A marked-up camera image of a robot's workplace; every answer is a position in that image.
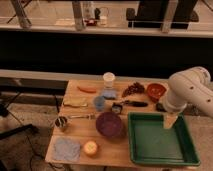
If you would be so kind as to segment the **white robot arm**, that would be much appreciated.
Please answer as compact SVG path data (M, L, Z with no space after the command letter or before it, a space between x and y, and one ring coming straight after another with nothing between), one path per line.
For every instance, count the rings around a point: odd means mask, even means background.
M210 80L211 75L204 67L193 67L169 77L168 91L161 98L166 110L163 114L165 129L173 127L188 103L213 118L213 90L208 87Z

